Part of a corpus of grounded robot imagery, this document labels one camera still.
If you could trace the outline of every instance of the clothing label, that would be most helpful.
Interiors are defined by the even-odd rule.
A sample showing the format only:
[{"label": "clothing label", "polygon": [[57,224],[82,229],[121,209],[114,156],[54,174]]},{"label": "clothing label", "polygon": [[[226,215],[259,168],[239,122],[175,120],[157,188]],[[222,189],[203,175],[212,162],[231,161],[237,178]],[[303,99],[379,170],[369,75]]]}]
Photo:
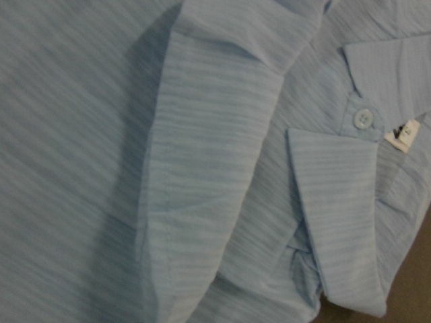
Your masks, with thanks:
[{"label": "clothing label", "polygon": [[395,148],[407,153],[418,134],[420,123],[416,120],[409,120],[405,125],[395,129],[385,135],[385,139]]}]

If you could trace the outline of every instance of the striped fabric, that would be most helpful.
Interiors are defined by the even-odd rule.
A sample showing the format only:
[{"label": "striped fabric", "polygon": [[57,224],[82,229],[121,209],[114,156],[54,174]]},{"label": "striped fabric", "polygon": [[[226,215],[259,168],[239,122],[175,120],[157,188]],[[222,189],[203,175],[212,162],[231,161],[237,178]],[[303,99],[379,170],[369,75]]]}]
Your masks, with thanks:
[{"label": "striped fabric", "polygon": [[[4,1],[0,322],[382,316],[431,201],[430,16]],[[383,140],[413,118],[408,153]]]}]

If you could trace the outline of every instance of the light blue shirt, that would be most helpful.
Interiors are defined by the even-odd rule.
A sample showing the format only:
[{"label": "light blue shirt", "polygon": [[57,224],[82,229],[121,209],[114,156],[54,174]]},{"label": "light blue shirt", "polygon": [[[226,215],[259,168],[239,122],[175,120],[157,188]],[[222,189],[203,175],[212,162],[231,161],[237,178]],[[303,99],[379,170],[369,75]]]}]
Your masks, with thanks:
[{"label": "light blue shirt", "polygon": [[431,201],[431,2],[180,2],[0,6],[0,321],[384,315]]}]

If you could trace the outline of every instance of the shirt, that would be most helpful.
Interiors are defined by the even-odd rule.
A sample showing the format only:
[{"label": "shirt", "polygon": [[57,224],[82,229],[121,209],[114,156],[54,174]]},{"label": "shirt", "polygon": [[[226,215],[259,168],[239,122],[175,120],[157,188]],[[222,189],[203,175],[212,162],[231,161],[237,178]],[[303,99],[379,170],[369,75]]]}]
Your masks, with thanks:
[{"label": "shirt", "polygon": [[431,200],[429,1],[3,6],[3,321],[384,314]]}]

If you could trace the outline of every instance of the shirt sleeve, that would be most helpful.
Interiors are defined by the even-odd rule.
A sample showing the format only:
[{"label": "shirt sleeve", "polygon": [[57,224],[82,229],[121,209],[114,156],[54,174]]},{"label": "shirt sleeve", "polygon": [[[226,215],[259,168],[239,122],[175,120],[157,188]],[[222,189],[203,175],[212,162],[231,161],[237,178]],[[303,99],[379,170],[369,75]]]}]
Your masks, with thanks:
[{"label": "shirt sleeve", "polygon": [[[337,305],[374,316],[386,312],[390,286],[431,201],[430,45],[429,34],[346,44],[356,91],[339,135],[289,129],[324,292]],[[363,109],[374,115],[367,131],[354,125],[353,115]],[[383,135],[415,118],[418,135],[377,194],[377,165],[389,166],[388,156],[378,154]]]},{"label": "shirt sleeve", "polygon": [[145,157],[145,322],[187,321],[213,281],[284,75],[330,4],[183,3]]}]

